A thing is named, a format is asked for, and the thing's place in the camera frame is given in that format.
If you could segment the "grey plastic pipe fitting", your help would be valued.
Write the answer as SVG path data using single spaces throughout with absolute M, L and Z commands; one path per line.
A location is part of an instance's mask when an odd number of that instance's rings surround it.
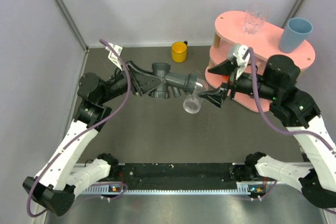
M 197 76 L 194 74 L 178 74 L 171 72 L 171 65 L 168 63 L 152 63 L 152 74 L 163 79 L 163 83 L 149 93 L 149 96 L 156 99 L 168 99 L 171 97 L 169 87 L 175 98 L 181 96 L 181 90 L 185 94 L 192 94 L 196 87 Z

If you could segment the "clear trap with grey nut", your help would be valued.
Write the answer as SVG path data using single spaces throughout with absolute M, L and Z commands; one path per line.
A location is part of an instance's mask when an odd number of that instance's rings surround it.
M 203 98 L 198 96 L 199 93 L 208 90 L 208 83 L 203 79 L 197 79 L 195 89 L 192 94 L 188 94 L 183 102 L 183 109 L 189 114 L 196 114 L 200 111 Z

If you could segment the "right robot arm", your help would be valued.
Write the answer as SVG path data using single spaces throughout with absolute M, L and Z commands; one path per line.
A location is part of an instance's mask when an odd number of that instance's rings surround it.
M 311 167 L 291 165 L 255 152 L 247 155 L 243 165 L 232 169 L 233 177 L 240 182 L 271 178 L 298 190 L 314 206 L 335 213 L 335 143 L 313 97 L 296 87 L 299 67 L 287 56 L 274 55 L 259 75 L 253 53 L 248 52 L 247 58 L 251 63 L 249 74 L 239 73 L 240 63 L 230 60 L 211 68 L 211 73 L 229 74 L 229 80 L 199 96 L 217 107 L 237 93 L 253 96 L 257 107 L 261 106 L 261 99 L 270 100 L 270 112 L 283 125 L 279 133 L 298 141 Z

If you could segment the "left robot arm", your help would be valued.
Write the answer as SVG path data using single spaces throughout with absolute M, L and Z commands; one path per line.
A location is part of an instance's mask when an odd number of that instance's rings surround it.
M 73 173 L 72 169 L 106 121 L 119 112 L 119 109 L 112 111 L 105 103 L 123 94 L 128 97 L 132 93 L 148 93 L 154 98 L 160 98 L 170 68 L 168 63 L 153 63 L 152 70 L 146 71 L 128 61 L 117 68 L 107 81 L 92 72 L 80 78 L 78 96 L 82 102 L 68 132 L 44 168 L 23 182 L 23 188 L 28 192 L 27 212 L 31 217 L 38 217 L 30 209 L 31 201 L 46 211 L 62 216 L 90 186 L 104 178 L 117 178 L 118 162 L 110 154 L 99 155 L 78 172 Z

